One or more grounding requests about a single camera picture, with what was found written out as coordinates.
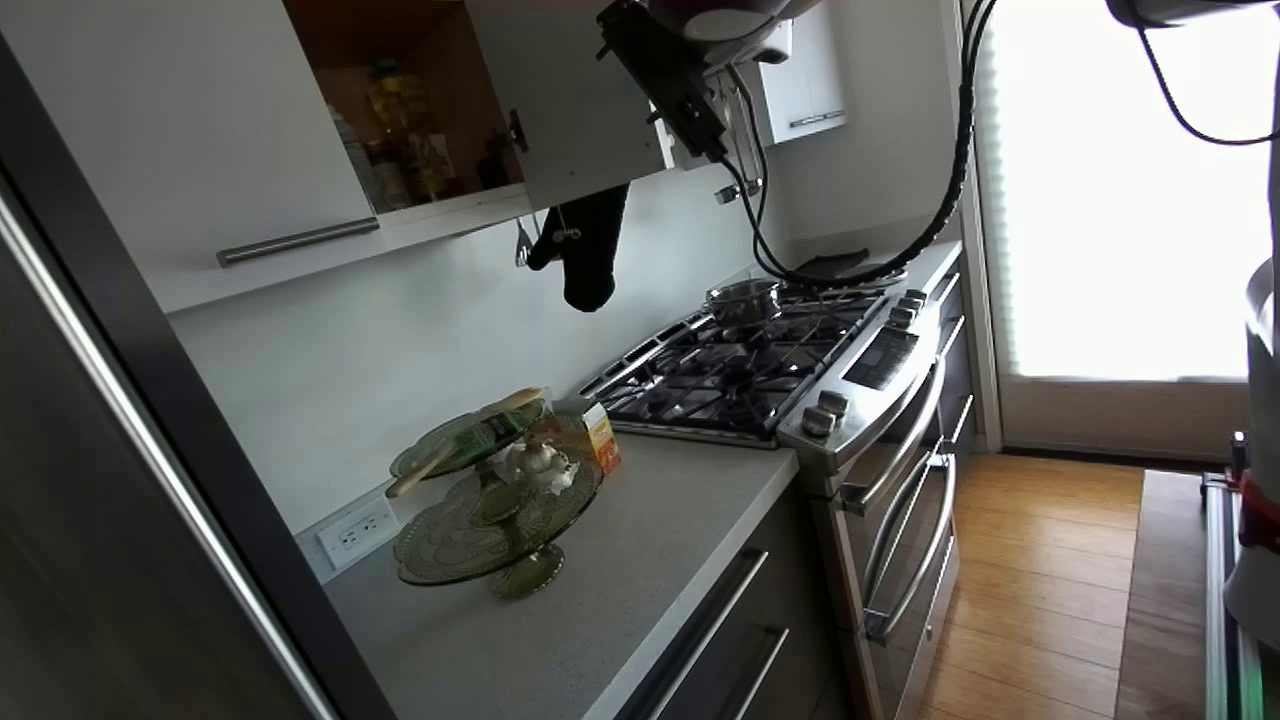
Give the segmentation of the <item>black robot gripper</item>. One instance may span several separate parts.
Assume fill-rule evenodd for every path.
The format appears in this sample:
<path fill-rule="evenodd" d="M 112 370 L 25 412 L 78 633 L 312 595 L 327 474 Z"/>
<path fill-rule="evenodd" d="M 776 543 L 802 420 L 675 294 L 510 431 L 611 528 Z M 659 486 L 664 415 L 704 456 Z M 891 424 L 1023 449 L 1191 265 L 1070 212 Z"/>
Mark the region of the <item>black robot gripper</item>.
<path fill-rule="evenodd" d="M 595 11 L 598 58 L 616 58 L 675 139 L 724 160 L 724 120 L 709 75 L 751 58 L 784 20 L 814 0 L 609 0 Z"/>

